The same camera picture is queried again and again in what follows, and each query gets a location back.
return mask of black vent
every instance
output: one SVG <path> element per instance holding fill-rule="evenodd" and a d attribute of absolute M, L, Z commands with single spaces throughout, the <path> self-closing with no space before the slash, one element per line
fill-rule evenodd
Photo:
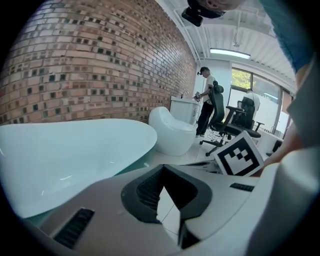
<path fill-rule="evenodd" d="M 252 190 L 254 190 L 255 187 L 249 186 L 249 185 L 244 185 L 244 184 L 239 184 L 239 183 L 233 183 L 230 185 L 230 188 L 252 192 Z"/>
<path fill-rule="evenodd" d="M 82 208 L 78 210 L 72 219 L 54 237 L 54 240 L 65 247 L 73 249 L 94 214 L 95 212 L 90 209 Z"/>
<path fill-rule="evenodd" d="M 161 171 L 157 171 L 151 177 L 145 179 L 138 185 L 136 193 L 144 205 L 157 211 L 160 193 L 164 187 Z"/>

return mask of black office chair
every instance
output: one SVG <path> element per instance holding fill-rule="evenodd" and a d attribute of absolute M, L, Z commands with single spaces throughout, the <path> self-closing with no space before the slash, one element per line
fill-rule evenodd
<path fill-rule="evenodd" d="M 255 125 L 255 121 L 253 120 L 256 110 L 254 101 L 251 98 L 243 97 L 242 101 L 238 100 L 237 105 L 238 108 L 244 110 L 245 114 L 235 113 L 231 123 L 252 130 Z M 260 125 L 264 125 L 264 123 L 258 121 L 256 121 L 256 123 L 258 125 L 256 126 L 255 131 L 257 132 Z"/>
<path fill-rule="evenodd" d="M 200 141 L 200 145 L 202 145 L 203 143 L 208 143 L 215 146 L 211 151 L 205 153 L 207 157 L 210 156 L 210 154 L 215 150 L 217 150 L 219 147 L 223 146 L 224 138 L 226 135 L 228 137 L 237 136 L 243 131 L 247 131 L 248 134 L 253 138 L 261 137 L 261 135 L 256 131 L 229 123 L 234 113 L 245 114 L 245 111 L 242 108 L 227 106 L 226 108 L 229 109 L 230 111 L 225 121 L 222 122 L 225 116 L 224 97 L 222 95 L 223 92 L 224 92 L 224 88 L 221 85 L 219 85 L 217 81 L 214 81 L 213 87 L 211 88 L 208 95 L 214 108 L 213 116 L 209 122 L 209 128 L 213 131 L 219 132 L 222 138 L 219 142 L 208 141 L 208 140 Z"/>

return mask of ceiling light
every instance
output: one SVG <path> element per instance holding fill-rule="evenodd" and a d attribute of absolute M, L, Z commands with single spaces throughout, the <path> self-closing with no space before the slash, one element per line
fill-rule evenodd
<path fill-rule="evenodd" d="M 216 48 L 211 48 L 210 53 L 212 54 L 224 54 L 224 55 L 231 55 L 235 57 L 240 57 L 244 59 L 250 59 L 251 55 L 246 54 L 243 52 L 235 51 L 235 50 L 224 50 L 224 49 L 216 49 Z"/>

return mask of brick wall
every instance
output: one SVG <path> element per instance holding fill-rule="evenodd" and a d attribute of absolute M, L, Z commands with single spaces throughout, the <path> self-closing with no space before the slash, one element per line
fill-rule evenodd
<path fill-rule="evenodd" d="M 193 92 L 196 63 L 155 0 L 50 0 L 3 66 L 0 123 L 148 121 Z"/>

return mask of black pants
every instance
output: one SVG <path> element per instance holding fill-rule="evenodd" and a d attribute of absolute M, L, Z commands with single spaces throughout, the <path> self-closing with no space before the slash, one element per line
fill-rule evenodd
<path fill-rule="evenodd" d="M 210 119 L 210 116 L 213 111 L 214 111 L 213 105 L 210 105 L 207 102 L 203 103 L 202 109 L 201 109 L 201 114 L 198 119 L 198 128 L 196 129 L 196 135 L 206 133 L 206 130 L 207 130 L 207 127 L 209 124 L 209 119 Z"/>

